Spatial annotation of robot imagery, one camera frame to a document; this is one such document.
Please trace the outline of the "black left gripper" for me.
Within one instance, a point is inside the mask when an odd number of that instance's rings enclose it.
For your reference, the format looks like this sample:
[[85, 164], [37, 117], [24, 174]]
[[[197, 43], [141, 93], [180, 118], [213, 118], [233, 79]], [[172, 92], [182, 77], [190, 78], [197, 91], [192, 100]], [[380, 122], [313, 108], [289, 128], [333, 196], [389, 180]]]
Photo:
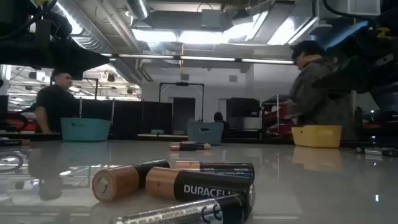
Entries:
[[109, 58], [65, 39], [0, 39], [0, 64], [70, 71], [82, 80], [86, 70], [109, 63]]

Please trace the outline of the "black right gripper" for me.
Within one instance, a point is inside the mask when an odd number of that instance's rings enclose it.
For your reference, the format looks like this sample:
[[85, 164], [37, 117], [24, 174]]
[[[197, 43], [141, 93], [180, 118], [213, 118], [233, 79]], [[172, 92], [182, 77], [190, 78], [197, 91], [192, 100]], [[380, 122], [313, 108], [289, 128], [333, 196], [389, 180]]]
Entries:
[[377, 38], [377, 29], [357, 30], [341, 43], [345, 60], [331, 74], [315, 81], [314, 88], [328, 90], [331, 100], [350, 100], [356, 91], [398, 82], [398, 34]]

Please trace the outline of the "yellow plastic bin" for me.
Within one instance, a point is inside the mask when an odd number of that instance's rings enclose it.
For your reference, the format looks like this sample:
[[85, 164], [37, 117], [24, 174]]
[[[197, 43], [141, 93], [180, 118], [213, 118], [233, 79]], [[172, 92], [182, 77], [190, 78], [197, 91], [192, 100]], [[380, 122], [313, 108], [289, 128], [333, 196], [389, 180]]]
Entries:
[[341, 141], [341, 126], [306, 125], [292, 127], [294, 144], [303, 147], [339, 148]]

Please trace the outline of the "teal plastic bin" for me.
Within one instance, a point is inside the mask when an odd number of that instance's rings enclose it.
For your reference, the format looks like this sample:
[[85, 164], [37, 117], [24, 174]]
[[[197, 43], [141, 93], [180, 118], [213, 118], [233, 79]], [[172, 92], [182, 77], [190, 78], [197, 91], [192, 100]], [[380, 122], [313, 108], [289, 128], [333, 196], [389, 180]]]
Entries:
[[106, 141], [111, 122], [104, 119], [62, 118], [62, 138], [71, 142]]

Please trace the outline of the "slim black copper Duracell battery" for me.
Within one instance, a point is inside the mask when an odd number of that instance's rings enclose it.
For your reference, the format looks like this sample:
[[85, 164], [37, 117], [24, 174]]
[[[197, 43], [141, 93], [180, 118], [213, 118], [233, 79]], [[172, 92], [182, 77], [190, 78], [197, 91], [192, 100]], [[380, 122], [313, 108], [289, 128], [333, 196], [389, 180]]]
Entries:
[[254, 166], [247, 162], [176, 161], [174, 167], [179, 170], [240, 176], [250, 180], [255, 178]]

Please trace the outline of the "person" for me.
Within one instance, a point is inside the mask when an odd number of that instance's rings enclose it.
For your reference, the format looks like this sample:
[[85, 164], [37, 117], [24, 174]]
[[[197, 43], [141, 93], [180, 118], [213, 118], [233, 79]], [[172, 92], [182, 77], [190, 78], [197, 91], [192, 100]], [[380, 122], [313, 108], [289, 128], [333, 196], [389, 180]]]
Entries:
[[215, 123], [222, 123], [223, 124], [223, 133], [222, 138], [227, 138], [230, 135], [231, 127], [227, 121], [224, 120], [223, 115], [218, 111], [213, 116]]
[[62, 118], [78, 116], [79, 102], [68, 91], [73, 78], [62, 70], [52, 72], [53, 84], [41, 89], [35, 101], [36, 133], [53, 134], [62, 132]]
[[342, 127], [342, 140], [355, 140], [352, 102], [331, 100], [328, 89], [312, 84], [331, 74], [335, 62], [325, 56], [325, 50], [313, 40], [292, 46], [292, 61], [300, 70], [289, 93], [286, 117], [295, 118], [298, 125], [337, 125]]

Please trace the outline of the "black bottle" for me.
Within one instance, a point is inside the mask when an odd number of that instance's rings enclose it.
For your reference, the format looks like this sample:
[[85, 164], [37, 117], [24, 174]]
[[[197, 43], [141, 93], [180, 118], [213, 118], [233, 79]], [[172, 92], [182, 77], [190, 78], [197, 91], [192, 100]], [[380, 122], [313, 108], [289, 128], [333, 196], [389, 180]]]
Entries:
[[359, 106], [354, 111], [354, 123], [357, 128], [363, 127], [363, 109]]

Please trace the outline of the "dark machine red strip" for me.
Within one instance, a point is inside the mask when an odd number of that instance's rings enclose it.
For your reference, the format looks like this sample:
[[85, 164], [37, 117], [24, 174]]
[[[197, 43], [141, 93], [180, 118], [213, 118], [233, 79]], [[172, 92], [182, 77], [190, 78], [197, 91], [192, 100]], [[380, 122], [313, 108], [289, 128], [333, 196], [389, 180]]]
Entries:
[[363, 127], [366, 129], [398, 129], [398, 113], [392, 111], [372, 110], [363, 114]]

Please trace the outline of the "black partition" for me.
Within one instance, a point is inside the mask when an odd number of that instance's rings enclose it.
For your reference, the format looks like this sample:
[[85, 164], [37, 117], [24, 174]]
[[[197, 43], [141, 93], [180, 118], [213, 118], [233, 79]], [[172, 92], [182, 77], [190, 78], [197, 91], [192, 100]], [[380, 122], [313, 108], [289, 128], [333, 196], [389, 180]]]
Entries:
[[170, 134], [172, 109], [171, 103], [153, 101], [82, 101], [82, 117], [109, 120], [110, 135], [117, 138], [151, 134], [152, 129], [163, 129], [164, 134]]

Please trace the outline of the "metal rack red bins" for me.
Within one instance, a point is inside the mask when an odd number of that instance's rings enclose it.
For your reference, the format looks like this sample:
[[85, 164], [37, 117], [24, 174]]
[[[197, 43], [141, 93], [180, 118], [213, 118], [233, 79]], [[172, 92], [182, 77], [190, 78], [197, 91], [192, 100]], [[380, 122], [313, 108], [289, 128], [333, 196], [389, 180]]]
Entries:
[[285, 119], [286, 103], [289, 101], [288, 95], [275, 95], [261, 103], [261, 131], [262, 134], [270, 138], [291, 139], [292, 126], [291, 119]]

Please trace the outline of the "red low object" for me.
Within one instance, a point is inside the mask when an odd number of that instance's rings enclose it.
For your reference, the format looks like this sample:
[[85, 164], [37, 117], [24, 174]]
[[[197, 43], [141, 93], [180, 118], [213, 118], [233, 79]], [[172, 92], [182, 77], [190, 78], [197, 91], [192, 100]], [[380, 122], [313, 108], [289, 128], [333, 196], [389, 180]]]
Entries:
[[35, 120], [20, 112], [10, 111], [6, 117], [6, 131], [35, 131]]

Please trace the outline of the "black cabinet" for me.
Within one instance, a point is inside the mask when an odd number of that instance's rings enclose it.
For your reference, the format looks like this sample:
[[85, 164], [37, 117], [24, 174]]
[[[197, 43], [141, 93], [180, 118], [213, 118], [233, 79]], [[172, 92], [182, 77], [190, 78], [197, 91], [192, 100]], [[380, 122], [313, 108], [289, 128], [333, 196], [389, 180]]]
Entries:
[[233, 128], [242, 128], [245, 118], [260, 116], [260, 102], [254, 98], [230, 98], [226, 100], [226, 121]]

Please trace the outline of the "long ceiling light strip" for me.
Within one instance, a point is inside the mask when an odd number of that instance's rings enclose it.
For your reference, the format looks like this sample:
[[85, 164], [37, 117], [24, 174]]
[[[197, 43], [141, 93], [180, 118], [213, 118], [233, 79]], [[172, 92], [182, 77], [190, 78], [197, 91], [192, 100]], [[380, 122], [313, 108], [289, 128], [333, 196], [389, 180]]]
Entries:
[[191, 56], [191, 55], [146, 55], [146, 54], [113, 54], [113, 57], [119, 58], [138, 58], [153, 60], [197, 60], [207, 62], [235, 62], [235, 63], [258, 63], [258, 64], [276, 64], [276, 65], [293, 65], [290, 60], [276, 59], [258, 59], [258, 58], [233, 58], [233, 57], [207, 57], [207, 56]]

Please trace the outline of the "blue plastic bin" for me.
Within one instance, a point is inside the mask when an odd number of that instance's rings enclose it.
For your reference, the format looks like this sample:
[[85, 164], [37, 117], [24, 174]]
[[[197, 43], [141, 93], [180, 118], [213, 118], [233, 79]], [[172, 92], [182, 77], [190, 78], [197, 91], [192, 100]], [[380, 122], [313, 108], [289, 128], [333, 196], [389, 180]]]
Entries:
[[191, 142], [203, 142], [212, 146], [219, 146], [221, 145], [223, 130], [223, 123], [193, 121], [187, 123], [188, 140]]

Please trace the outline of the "black gantry frame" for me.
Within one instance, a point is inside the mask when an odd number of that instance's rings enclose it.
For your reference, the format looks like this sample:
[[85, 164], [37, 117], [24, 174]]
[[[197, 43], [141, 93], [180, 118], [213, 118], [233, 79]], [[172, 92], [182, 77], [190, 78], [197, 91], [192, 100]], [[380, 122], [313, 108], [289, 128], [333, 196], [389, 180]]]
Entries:
[[88, 82], [88, 84], [90, 84], [90, 86], [82, 85], [81, 88], [89, 88], [89, 87], [94, 88], [95, 89], [94, 99], [97, 100], [99, 79], [98, 78], [83, 78], [83, 79], [86, 80]]
[[189, 82], [160, 82], [158, 88], [158, 102], [161, 102], [162, 86], [163, 85], [174, 85], [174, 86], [200, 86], [201, 91], [201, 118], [200, 122], [203, 122], [204, 118], [204, 99], [205, 99], [205, 84], [204, 83], [189, 83]]

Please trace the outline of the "silver ventilation duct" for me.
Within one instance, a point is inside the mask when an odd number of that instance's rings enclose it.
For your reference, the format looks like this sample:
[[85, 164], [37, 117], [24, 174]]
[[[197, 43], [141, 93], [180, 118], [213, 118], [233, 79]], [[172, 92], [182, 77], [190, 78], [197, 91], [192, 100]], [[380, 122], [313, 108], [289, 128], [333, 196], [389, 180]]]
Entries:
[[146, 0], [126, 0], [131, 16], [135, 19], [145, 19], [150, 14], [150, 7]]

